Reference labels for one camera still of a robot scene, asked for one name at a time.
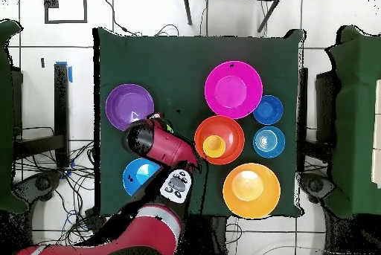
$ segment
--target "small yellow bowl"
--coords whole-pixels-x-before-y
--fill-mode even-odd
[[[224,154],[226,144],[220,136],[210,135],[204,140],[202,148],[208,157],[218,158]]]

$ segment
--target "dark blue bowl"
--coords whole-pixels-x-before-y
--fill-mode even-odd
[[[263,95],[260,103],[253,111],[255,119],[263,125],[277,123],[283,114],[282,102],[273,95]]]

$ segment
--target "orange bowl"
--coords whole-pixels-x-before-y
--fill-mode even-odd
[[[219,136],[225,141],[225,152],[218,158],[208,157],[202,148],[205,139],[211,135]],[[194,142],[196,151],[201,157],[211,164],[222,165],[232,162],[240,155],[245,144],[245,136],[240,124],[235,120],[216,115],[208,117],[197,127]]]
[[[225,179],[222,189],[228,209],[246,219],[269,215],[281,197],[277,176],[261,164],[241,164]]]

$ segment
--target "magenta plate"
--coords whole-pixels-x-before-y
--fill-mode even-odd
[[[252,113],[260,103],[262,93],[259,74],[240,61],[218,65],[205,82],[205,99],[211,110],[233,119]]]

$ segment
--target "purple plate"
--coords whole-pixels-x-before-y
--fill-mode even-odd
[[[107,118],[114,127],[123,131],[130,123],[152,113],[153,99],[150,93],[132,83],[116,87],[106,100]]]

